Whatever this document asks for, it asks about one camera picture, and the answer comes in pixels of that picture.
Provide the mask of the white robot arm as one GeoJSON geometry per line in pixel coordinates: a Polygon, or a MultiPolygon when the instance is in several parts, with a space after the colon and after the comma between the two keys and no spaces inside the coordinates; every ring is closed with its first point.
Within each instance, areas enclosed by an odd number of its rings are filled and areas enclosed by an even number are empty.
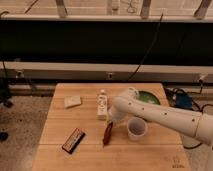
{"type": "Polygon", "coordinates": [[[128,87],[113,98],[109,120],[118,123],[127,114],[139,116],[213,146],[213,115],[143,102],[134,87],[128,87]]]}

